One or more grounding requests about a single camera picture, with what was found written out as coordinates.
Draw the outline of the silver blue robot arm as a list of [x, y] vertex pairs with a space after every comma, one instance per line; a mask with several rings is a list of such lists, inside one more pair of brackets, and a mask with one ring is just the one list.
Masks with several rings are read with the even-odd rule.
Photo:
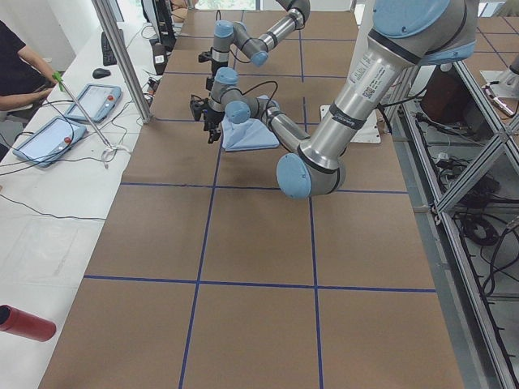
[[284, 1], [282, 7], [285, 16], [258, 37], [239, 22], [216, 22], [212, 48], [199, 56], [212, 64], [209, 94], [191, 100], [190, 108], [194, 119], [204, 122], [211, 141], [220, 138], [224, 119], [260, 120], [286, 148], [277, 164], [277, 182], [292, 199], [327, 195], [343, 184], [342, 155], [404, 69], [457, 62], [474, 52], [476, 1], [378, 1], [367, 49], [316, 131], [307, 134], [271, 101], [246, 96], [228, 65], [230, 50], [238, 49], [261, 66], [283, 39], [305, 27], [309, 2]]
[[216, 73], [222, 67], [229, 66], [231, 46], [242, 52], [257, 67], [266, 63], [269, 53], [292, 32], [305, 27], [311, 13], [311, 4], [307, 0], [278, 1], [287, 12], [266, 32], [260, 36], [252, 36], [243, 22], [218, 20], [215, 22], [212, 47], [202, 52], [199, 62], [211, 62], [212, 75], [206, 78], [206, 89], [212, 89]]

